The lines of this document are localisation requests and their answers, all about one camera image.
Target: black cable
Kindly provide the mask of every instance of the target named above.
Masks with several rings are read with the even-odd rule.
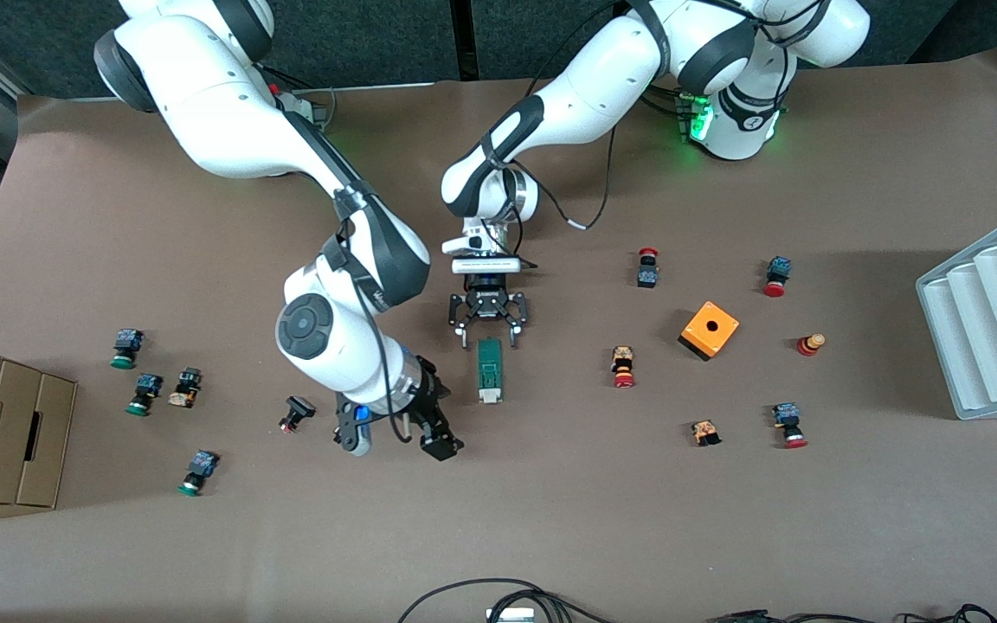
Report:
[[[799,17],[805,16],[807,12],[810,11],[811,9],[816,9],[820,7],[822,3],[823,0],[814,0],[814,2],[808,4],[806,8],[802,9],[798,13],[795,13],[795,15],[792,15],[791,17],[787,17],[787,19],[776,20],[776,21],[768,21],[768,20],[759,20],[759,21],[760,24],[763,25],[787,25],[789,23],[792,23],[794,20],[799,19]]]
[[[338,232],[341,230],[348,230],[347,222],[341,223],[341,228],[338,228]],[[348,238],[345,238],[344,248],[348,248]],[[391,420],[391,429],[395,431],[395,436],[399,438],[400,442],[409,443],[411,437],[403,437],[399,433],[398,423],[395,422],[395,410],[392,408],[391,403],[391,374],[387,371],[387,351],[383,348],[383,335],[380,334],[379,326],[376,324],[376,319],[372,318],[371,311],[368,309],[368,304],[364,303],[363,295],[360,294],[360,286],[357,285],[355,279],[352,280],[352,291],[357,295],[357,303],[360,304],[360,308],[363,309],[364,318],[368,319],[368,326],[371,327],[372,335],[376,336],[376,346],[379,346],[379,363],[383,367],[383,389],[385,391],[384,398],[387,399],[387,417]]]
[[[679,91],[673,91],[671,88],[657,87],[656,84],[649,84],[645,87],[645,91],[652,95],[664,95],[668,99],[676,99],[679,96]]]
[[[285,71],[280,71],[280,70],[278,70],[278,68],[276,68],[276,67],[269,67],[269,66],[265,66],[265,64],[261,64],[261,66],[260,66],[260,67],[262,68],[262,70],[264,70],[264,71],[268,72],[269,74],[272,74],[272,75],[277,75],[277,76],[279,76],[280,78],[282,78],[282,79],[286,80],[287,82],[290,82],[290,83],[292,83],[292,84],[293,84],[293,86],[295,86],[295,87],[303,87],[303,88],[310,88],[310,90],[312,90],[312,91],[317,91],[317,88],[315,88],[315,87],[314,87],[314,86],[313,86],[312,84],[310,84],[309,82],[305,82],[305,80],[302,80],[302,79],[300,79],[300,78],[294,78],[294,76],[293,76],[293,75],[291,75],[291,74],[288,74],[288,73],[287,73],[287,72],[285,72]]]
[[[432,591],[420,596],[420,598],[415,600],[415,603],[410,604],[410,607],[402,613],[402,616],[399,616],[399,620],[396,623],[403,623],[403,621],[407,619],[407,616],[410,616],[410,613],[413,612],[415,608],[420,606],[423,601],[432,598],[433,595],[451,591],[454,588],[470,587],[472,584],[518,584],[519,587],[534,588],[534,590],[537,591],[541,590],[541,587],[538,587],[537,584],[526,582],[526,580],[516,580],[514,577],[478,577],[478,579],[475,580],[454,582],[452,584],[446,584],[444,587],[433,588]]]
[[[537,83],[539,82],[539,80],[541,80],[541,76],[545,74],[545,69],[549,66],[549,63],[553,62],[553,59],[556,58],[556,55],[559,55],[559,53],[561,53],[561,50],[563,50],[563,48],[567,46],[567,42],[569,42],[571,38],[575,36],[575,33],[579,32],[580,28],[585,27],[585,25],[587,25],[587,23],[589,23],[590,20],[595,19],[595,17],[597,17],[599,13],[602,13],[603,11],[612,7],[614,7],[613,1],[610,1],[610,3],[603,4],[601,7],[595,9],[595,12],[590,13],[590,15],[586,17],[586,19],[582,20],[582,22],[579,22],[579,25],[571,29],[571,32],[567,33],[567,36],[565,36],[564,40],[561,41],[561,44],[559,44],[559,46],[557,46],[555,50],[553,50],[553,53],[549,55],[549,59],[547,59],[544,63],[541,64],[541,68],[537,70],[537,75],[533,76],[533,82],[530,82],[530,86],[526,88],[525,94],[522,95],[523,98],[529,98],[530,93],[533,93],[533,87],[537,86]]]
[[[609,200],[610,197],[610,171],[613,169],[614,134],[617,131],[618,131],[617,125],[615,125],[614,127],[612,127],[612,129],[610,129],[610,143],[609,146],[606,147],[606,186],[604,189],[602,189],[602,205],[598,206],[598,213],[596,213],[595,217],[592,218],[592,220],[590,220],[590,223],[586,225],[571,220],[571,218],[564,212],[564,209],[561,208],[561,202],[556,200],[556,195],[551,193],[551,190],[549,190],[547,186],[541,183],[541,180],[539,180],[537,175],[531,173],[529,169],[526,169],[525,165],[523,165],[521,162],[516,161],[516,159],[515,161],[511,162],[513,164],[517,164],[519,169],[523,170],[526,174],[529,174],[530,177],[534,178],[534,180],[537,180],[538,188],[543,190],[546,195],[549,195],[549,199],[553,202],[553,205],[556,206],[556,212],[559,213],[559,215],[561,216],[561,218],[563,218],[565,223],[569,224],[570,226],[573,226],[573,228],[581,229],[584,230],[584,232],[586,232],[587,229],[593,228],[595,223],[598,223],[599,217],[602,217],[602,212],[604,212],[604,210],[606,209],[606,201]]]
[[[514,257],[518,257],[518,248],[519,246],[522,246],[522,216],[519,215],[518,212],[516,212],[515,210],[514,217],[518,218],[518,244],[514,245],[514,253],[511,253],[510,249],[506,248],[506,245],[502,244],[501,241],[499,241],[499,238],[494,237],[494,235],[491,234],[491,230],[486,225],[483,225],[483,233],[486,233],[487,237],[491,238],[491,241],[493,241],[493,243],[495,243],[495,245],[498,246],[498,248],[501,248],[503,253],[506,253],[506,255],[513,255]],[[527,259],[524,259],[524,257],[518,257],[518,259],[522,261],[522,266],[525,268],[541,267],[538,266],[537,264],[531,263],[531,261]]]
[[[847,623],[875,623],[874,620],[858,619],[855,616],[845,614],[800,614],[792,619],[787,619],[787,623],[806,623],[807,620],[845,620]]]
[[[949,616],[942,616],[939,619],[927,619],[927,618],[925,618],[925,616],[922,616],[921,614],[913,614],[913,613],[910,613],[910,612],[903,612],[902,614],[899,614],[898,616],[901,616],[902,623],[911,623],[911,622],[913,622],[913,623],[970,623],[970,620],[968,619],[968,613],[972,613],[972,612],[975,612],[975,613],[982,614],[982,615],[986,616],[986,618],[987,618],[987,620],[988,620],[989,623],[997,623],[997,619],[994,618],[994,615],[992,613],[987,612],[982,607],[976,606],[976,604],[974,604],[974,603],[966,603],[966,604],[964,604],[964,606],[961,606],[961,608],[959,608],[959,610],[957,610],[956,612],[954,612],[954,614],[949,615]]]
[[[522,213],[514,210],[514,218],[518,220],[518,241],[514,243],[514,255],[518,255],[518,250],[522,248],[522,237],[525,236],[525,224],[522,223]]]
[[[772,98],[772,114],[779,110],[780,96],[783,94],[783,83],[787,82],[787,65],[791,63],[791,56],[788,55],[787,48],[783,48],[783,74],[779,76],[779,86],[775,88],[775,97]]]
[[[645,106],[650,107],[650,109],[653,109],[654,111],[661,112],[661,113],[664,113],[664,114],[670,114],[673,117],[676,117],[676,114],[677,114],[676,111],[666,109],[665,107],[661,106],[660,104],[658,104],[656,102],[653,102],[653,100],[650,100],[649,98],[646,98],[645,95],[641,95],[640,96],[640,101],[641,101],[641,103],[644,103]]]

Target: red cap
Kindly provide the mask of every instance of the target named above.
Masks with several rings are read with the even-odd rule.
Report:
[[[814,357],[814,355],[818,355],[818,351],[816,351],[816,350],[809,350],[807,348],[807,339],[806,338],[799,339],[799,342],[797,344],[795,344],[794,347],[798,348],[799,355],[804,355],[804,356],[807,356],[807,357]]]

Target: wire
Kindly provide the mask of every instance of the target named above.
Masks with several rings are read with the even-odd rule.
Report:
[[[653,95],[664,95],[665,98],[676,99],[679,96],[679,91],[673,91],[671,88],[657,87],[656,84],[649,84],[645,87],[645,91]]]
[[[486,233],[487,237],[491,238],[491,241],[493,241],[493,243],[495,243],[495,245],[498,246],[498,248],[501,248],[503,253],[506,253],[506,255],[513,255],[515,257],[518,257],[518,248],[522,246],[522,216],[519,215],[518,212],[516,212],[515,210],[514,217],[518,218],[518,244],[514,245],[514,253],[511,253],[510,249],[506,248],[506,245],[503,245],[501,241],[499,241],[499,238],[494,237],[494,235],[491,233],[491,230],[486,225],[483,225],[483,233]],[[518,259],[522,261],[522,266],[525,268],[541,267],[538,266],[537,264],[531,263],[531,261],[527,259],[524,259],[524,257],[518,257]]]
[[[538,587],[537,584],[526,582],[526,580],[518,580],[515,577],[479,577],[479,579],[475,580],[463,580],[446,584],[444,587],[433,588],[432,591],[427,592],[411,603],[410,607],[402,613],[402,616],[399,616],[399,620],[396,623],[403,623],[410,616],[410,613],[425,600],[432,598],[433,595],[439,595],[454,588],[471,587],[473,584],[515,584],[523,587],[522,590],[504,595],[503,598],[496,601],[494,606],[491,607],[491,615],[487,616],[487,623],[499,623],[499,616],[502,616],[503,611],[522,600],[537,604],[537,607],[541,608],[541,611],[545,614],[545,619],[549,623],[553,622],[554,615],[555,620],[558,620],[559,623],[571,623],[571,612],[585,616],[585,618],[594,620],[596,623],[613,623],[612,620],[603,619],[601,616],[587,612],[584,608],[575,606],[575,604],[561,598],[561,596],[545,591],[543,588]],[[972,623],[972,620],[967,618],[967,615],[972,612],[986,616],[988,623],[997,623],[997,619],[994,618],[992,613],[987,612],[982,607],[976,606],[974,603],[966,603],[955,614],[942,616],[941,619],[927,619],[925,616],[918,614],[902,613],[895,616],[895,620],[901,618],[902,620],[899,623]],[[809,620],[842,620],[845,623],[873,623],[871,620],[858,619],[855,616],[848,616],[846,614],[822,613],[799,614],[787,620],[776,619],[775,616],[764,616],[764,619],[768,623],[807,623]]]
[[[420,606],[425,600],[432,598],[433,595],[451,591],[454,588],[470,587],[472,584],[518,584],[520,587],[534,588],[534,590],[537,591],[541,590],[541,587],[538,587],[537,584],[526,582],[526,580],[515,580],[513,577],[478,577],[478,579],[475,580],[454,582],[452,584],[446,584],[444,587],[433,588],[432,591],[420,596],[420,598],[415,600],[415,603],[410,604],[410,607],[402,613],[402,616],[399,616],[399,620],[396,623],[403,623],[403,621],[407,619],[407,616],[410,616],[410,613],[413,612],[415,608]]]
[[[269,74],[276,75],[276,76],[278,76],[278,78],[284,79],[287,82],[292,83],[294,87],[310,88],[310,90],[312,90],[312,91],[316,91],[317,90],[317,88],[313,87],[313,85],[310,84],[309,82],[305,82],[305,80],[302,80],[300,78],[294,78],[293,75],[288,74],[285,71],[280,71],[276,67],[269,67],[269,66],[266,66],[266,64],[261,64],[258,67],[262,68],[262,70],[268,72]]]
[[[329,130],[329,124],[333,121],[333,113],[337,111],[337,91],[333,87],[329,87],[329,112],[325,114],[325,125],[322,125],[322,132]]]
[[[992,613],[987,612],[982,607],[976,606],[974,603],[966,603],[955,614],[942,616],[939,619],[927,619],[925,616],[911,614],[910,612],[903,612],[898,616],[902,618],[901,623],[972,623],[972,620],[968,618],[969,613],[972,612],[986,616],[989,623],[997,623],[997,619],[994,618]]]
[[[808,4],[806,8],[802,9],[798,13],[795,13],[795,15],[792,15],[791,17],[787,17],[787,19],[776,20],[776,21],[760,20],[760,24],[763,24],[763,25],[787,25],[789,23],[792,23],[794,20],[799,19],[799,17],[805,16],[808,11],[820,7],[820,5],[823,3],[823,1],[824,0],[814,0],[814,2]]]
[[[396,623],[403,623],[410,616],[411,612],[420,606],[422,602],[432,598],[433,595],[451,591],[454,588],[468,587],[468,585],[472,584],[516,584],[519,587],[525,587],[521,591],[515,591],[503,596],[502,599],[495,602],[494,606],[491,607],[491,615],[488,616],[487,623],[498,623],[499,616],[502,616],[506,608],[522,600],[528,600],[537,604],[537,607],[541,608],[541,611],[545,614],[545,619],[549,622],[553,622],[555,615],[555,620],[558,620],[559,623],[571,623],[571,612],[575,612],[576,614],[586,616],[587,619],[594,620],[596,623],[613,623],[612,620],[603,619],[601,616],[587,612],[584,608],[575,606],[575,604],[561,598],[561,596],[546,592],[541,587],[538,587],[537,584],[526,582],[526,580],[514,579],[514,577],[480,577],[476,580],[464,580],[435,588],[420,596],[420,598],[415,600],[415,603],[410,604],[410,607],[402,613],[402,616],[400,616]]]
[[[662,112],[664,114],[670,114],[673,117],[675,117],[675,115],[676,115],[676,111],[666,109],[665,107],[661,106],[660,104],[658,104],[656,102],[653,102],[653,100],[650,100],[649,98],[646,98],[645,95],[641,95],[640,96],[640,101],[642,103],[646,104],[646,106],[650,107],[650,109],[653,109],[654,111]]]
[[[347,221],[341,223],[341,228],[338,229],[338,232],[341,232],[341,230],[348,230]],[[344,248],[348,248],[348,238],[345,238]],[[383,389],[385,391],[383,397],[387,399],[387,417],[391,420],[391,429],[395,431],[395,436],[399,438],[400,442],[409,443],[412,439],[411,435],[408,434],[410,431],[408,430],[407,435],[403,437],[403,435],[399,433],[399,426],[395,423],[395,410],[391,405],[391,374],[387,371],[387,350],[383,348],[383,334],[380,334],[379,326],[376,324],[376,319],[372,318],[371,311],[368,309],[368,304],[364,303],[364,298],[363,295],[360,294],[360,286],[357,285],[356,279],[352,280],[352,291],[357,295],[357,303],[360,304],[360,309],[363,309],[364,318],[368,319],[368,326],[371,327],[372,335],[376,336],[376,346],[379,347],[379,363],[380,366],[383,367]]]
[[[787,623],[806,623],[807,620],[846,620],[847,623],[874,623],[873,620],[856,619],[855,616],[844,614],[800,614],[793,619],[787,619]]]
[[[767,36],[769,41],[772,41],[771,34],[767,28],[760,27],[760,30],[763,31],[764,36]],[[787,48],[781,48],[781,50],[783,50],[783,72],[779,76],[779,86],[775,87],[775,95],[772,96],[771,114],[775,114],[775,111],[779,110],[780,94],[783,92],[783,84],[787,82],[788,64],[791,64],[791,55],[788,54]]]
[[[511,161],[511,164],[517,165],[519,169],[523,170],[526,174],[529,174],[530,177],[534,178],[534,180],[537,180],[537,186],[539,186],[539,188],[541,188],[541,190],[543,190],[546,195],[549,195],[549,199],[553,202],[553,205],[556,206],[556,212],[559,213],[559,215],[561,216],[561,218],[563,218],[565,223],[569,224],[570,226],[573,226],[573,228],[586,232],[587,229],[593,228],[595,223],[598,223],[599,218],[602,217],[602,212],[606,210],[606,201],[608,201],[610,197],[610,171],[613,169],[613,164],[614,164],[614,134],[617,131],[618,127],[616,125],[612,127],[612,129],[610,129],[610,143],[609,146],[606,147],[606,185],[605,188],[602,189],[602,205],[598,206],[598,212],[595,214],[595,217],[592,218],[592,220],[590,220],[590,223],[587,223],[586,225],[573,220],[573,218],[570,218],[564,212],[564,209],[561,208],[561,202],[556,200],[556,195],[554,195],[553,192],[549,190],[549,186],[543,185],[541,183],[541,180],[539,180],[539,178],[537,177],[537,175],[534,175],[533,172],[531,172],[529,169],[526,169],[525,165],[523,165],[519,161],[516,161],[516,159],[514,159],[514,161]]]
[[[556,58],[556,55],[559,55],[559,53],[561,53],[561,50],[563,50],[563,48],[567,46],[567,42],[569,42],[571,38],[575,36],[575,33],[579,32],[579,29],[585,27],[587,23],[590,23],[590,20],[595,19],[595,17],[597,17],[599,13],[602,13],[603,11],[612,7],[614,7],[613,0],[610,1],[610,3],[603,4],[601,7],[595,9],[595,12],[590,13],[589,16],[586,16],[586,19],[582,20],[582,22],[579,22],[579,24],[576,25],[576,27],[574,27],[573,29],[571,29],[569,33],[567,33],[567,36],[565,36],[564,40],[561,41],[561,44],[559,44],[559,46],[557,46],[555,50],[553,50],[553,53],[549,55],[549,59],[541,63],[541,68],[537,70],[537,75],[533,76],[533,82],[530,82],[530,85],[525,89],[525,95],[522,95],[523,98],[529,98],[530,93],[533,93],[533,87],[536,87],[537,83],[541,81],[541,76],[545,74],[545,69],[549,66],[549,63],[553,62],[553,59]]]
[[[290,84],[292,84],[292,87],[303,87],[303,88],[309,88],[309,90],[312,91],[318,91],[318,89],[309,82],[305,82],[305,80],[296,78],[296,76],[288,74],[285,71],[280,71],[276,67],[269,67],[266,66],[266,64],[258,64],[257,67],[262,68],[262,70],[268,72],[269,74],[276,75],[278,76],[278,78],[290,82]],[[336,113],[337,111],[337,91],[333,87],[329,87],[329,98],[330,98],[329,112],[325,114],[325,123],[322,124],[322,132],[329,129],[329,124],[333,121],[333,113]]]

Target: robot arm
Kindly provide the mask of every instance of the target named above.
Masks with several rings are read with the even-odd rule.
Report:
[[[332,198],[341,228],[286,280],[276,340],[294,366],[338,393],[341,446],[365,453],[368,423],[403,414],[421,426],[427,453],[454,456],[463,445],[438,406],[447,390],[435,367],[375,323],[426,285],[426,246],[317,126],[268,90],[253,67],[273,30],[266,5],[123,0],[123,7],[132,19],[95,46],[114,94],[161,114],[187,155],[210,173],[297,172]]]
[[[506,273],[521,261],[506,229],[537,210],[539,186],[509,165],[541,145],[578,145],[620,121],[661,75],[689,94],[690,138],[717,157],[751,157],[771,137],[795,58],[821,67],[859,50],[869,16],[856,0],[628,0],[633,10],[607,22],[561,75],[522,99],[448,167],[441,196],[463,218],[463,235],[442,251],[466,275],[467,296],[451,296],[448,323],[466,346],[472,319],[503,317],[511,343],[526,320],[524,296],[506,294]],[[574,228],[584,225],[569,220]],[[516,300],[521,318],[504,311]],[[461,316],[461,307],[467,308]]]
[[[652,16],[638,7],[609,21],[556,80],[515,104],[465,157],[448,167],[441,195],[450,212],[484,222],[502,220],[513,204],[507,178],[526,177],[506,169],[513,158],[539,145],[578,145],[601,137],[665,71],[685,93],[710,95],[737,86],[759,91],[749,99],[767,99],[770,106],[773,82],[779,81],[783,67],[788,67],[788,75],[780,96],[786,93],[795,56],[831,67],[859,50],[869,27],[869,17],[856,0],[720,5],[652,0],[648,5]],[[774,25],[758,30],[760,23]],[[783,50],[790,53],[787,59]],[[773,58],[780,60],[775,67],[768,63]],[[717,134],[717,128],[708,132]],[[524,185],[522,220],[533,214],[537,200],[537,183],[526,177]],[[470,251],[462,246],[446,249]]]

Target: green circuit board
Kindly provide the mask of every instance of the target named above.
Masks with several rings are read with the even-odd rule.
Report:
[[[502,342],[493,337],[479,340],[479,401],[502,402]]]

